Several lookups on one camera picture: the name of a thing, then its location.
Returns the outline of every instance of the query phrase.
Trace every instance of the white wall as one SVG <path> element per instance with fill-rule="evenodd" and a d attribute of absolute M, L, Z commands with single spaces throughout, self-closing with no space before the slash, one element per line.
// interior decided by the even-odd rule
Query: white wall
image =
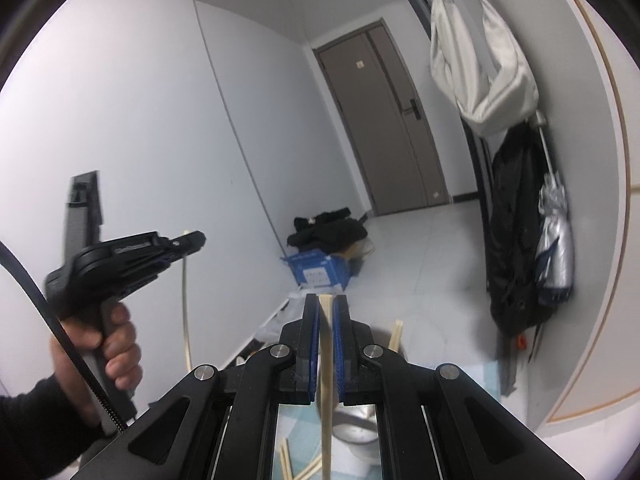
<path fill-rule="evenodd" d="M 311 48 L 323 46 L 377 20 L 385 21 L 424 107 L 449 195 L 475 191 L 476 179 L 460 115 L 431 78 L 431 43 L 407 0 L 303 0 L 302 6 L 303 28 Z M 308 58 L 312 67 L 318 64 L 312 56 Z M 345 151 L 347 154 L 351 151 L 348 160 L 352 171 L 357 172 L 344 125 L 327 83 L 315 67 L 314 73 Z M 363 189 L 364 184 L 358 185 L 361 195 Z"/>
<path fill-rule="evenodd" d="M 640 442 L 640 403 L 543 440 L 585 480 L 614 480 Z"/>
<path fill-rule="evenodd" d="M 228 10 L 196 5 L 229 114 L 282 245 L 294 232 L 295 216 L 345 206 L 362 215 L 302 47 Z"/>
<path fill-rule="evenodd" d="M 574 1 L 570 0 L 570 3 L 578 12 L 578 20 L 584 21 Z M 585 0 L 580 0 L 580 4 L 587 12 L 595 28 L 595 34 L 601 41 L 610 63 L 613 82 L 619 92 L 629 143 L 630 183 L 632 189 L 635 189 L 636 184 L 640 182 L 640 112 L 636 105 L 640 92 L 640 70 L 609 25 L 593 7 Z M 587 28 L 585 35 L 592 36 L 593 33 Z M 601 56 L 600 51 L 596 50 L 595 55 Z M 603 320 L 602 330 L 593 343 L 593 351 L 590 352 L 574 386 L 554 414 L 552 420 L 560 420 L 559 426 L 575 424 L 577 420 L 572 420 L 575 418 L 580 421 L 587 416 L 603 418 L 611 412 L 621 410 L 630 402 L 637 402 L 640 398 L 640 368 L 636 359 L 640 352 L 640 340 L 636 337 L 636 327 L 640 326 L 640 310 L 636 302 L 636 281 L 640 261 L 639 211 L 640 196 L 634 193 L 630 197 L 630 209 L 627 212 L 628 234 L 618 285 Z"/>
<path fill-rule="evenodd" d="M 574 229 L 574 295 L 546 324 L 529 366 L 528 420 L 537 428 L 567 387 L 604 312 L 619 250 L 625 178 L 607 91 L 566 0 L 491 1 L 536 76 Z"/>
<path fill-rule="evenodd" d="M 101 171 L 103 238 L 208 237 L 190 259 L 194 364 L 221 365 L 294 286 L 228 122 L 192 0 L 69 0 L 0 94 L 2 241 L 37 283 L 59 266 L 69 179 Z M 11 394 L 50 373 L 49 333 L 0 272 Z M 143 351 L 139 409 L 185 373 L 180 267 L 127 300 Z"/>

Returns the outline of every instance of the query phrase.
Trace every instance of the metal screw cap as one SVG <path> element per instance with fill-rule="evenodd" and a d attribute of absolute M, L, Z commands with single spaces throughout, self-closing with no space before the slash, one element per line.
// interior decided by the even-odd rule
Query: metal screw cap
<path fill-rule="evenodd" d="M 456 365 L 444 365 L 440 368 L 440 375 L 445 379 L 457 379 L 460 375 L 460 369 Z"/>
<path fill-rule="evenodd" d="M 379 345 L 365 346 L 363 353 L 368 358 L 375 359 L 376 357 L 380 357 L 382 355 L 382 346 L 379 346 Z"/>
<path fill-rule="evenodd" d="M 287 345 L 273 345 L 269 352 L 274 357 L 286 357 L 289 355 L 289 347 Z"/>
<path fill-rule="evenodd" d="M 213 369 L 213 366 L 209 365 L 200 365 L 193 371 L 193 375 L 195 375 L 196 379 L 199 381 L 206 381 L 207 379 L 212 378 L 214 373 L 215 370 Z"/>

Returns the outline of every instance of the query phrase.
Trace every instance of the silver umbrella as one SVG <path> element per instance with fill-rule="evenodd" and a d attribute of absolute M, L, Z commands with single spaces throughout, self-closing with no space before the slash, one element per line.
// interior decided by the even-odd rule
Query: silver umbrella
<path fill-rule="evenodd" d="M 555 306 L 568 300 L 574 287 L 574 239 L 568 220 L 566 191 L 559 173 L 553 170 L 546 146 L 543 131 L 546 117 L 537 110 L 529 123 L 540 133 L 548 169 L 538 199 L 538 211 L 543 217 L 536 251 L 538 302 Z"/>

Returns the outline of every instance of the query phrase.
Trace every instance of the blue gripper pad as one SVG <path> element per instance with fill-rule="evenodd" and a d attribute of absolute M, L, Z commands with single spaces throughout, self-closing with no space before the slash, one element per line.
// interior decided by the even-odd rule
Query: blue gripper pad
<path fill-rule="evenodd" d="M 311 355 L 309 356 L 309 399 L 316 398 L 316 387 L 318 386 L 318 345 L 320 343 L 320 304 L 316 307 L 314 314 L 314 328 L 311 334 Z"/>
<path fill-rule="evenodd" d="M 338 400 L 344 402 L 344 350 L 340 336 L 340 311 L 336 299 L 334 299 L 333 306 L 333 331 L 335 382 L 338 387 Z"/>

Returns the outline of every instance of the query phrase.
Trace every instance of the tiled floor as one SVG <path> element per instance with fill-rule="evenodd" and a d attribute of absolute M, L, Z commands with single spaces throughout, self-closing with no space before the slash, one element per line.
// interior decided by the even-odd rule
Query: tiled floor
<path fill-rule="evenodd" d="M 375 251 L 346 289 L 351 317 L 382 332 L 402 319 L 416 364 L 494 360 L 479 203 L 373 218 L 366 228 Z"/>

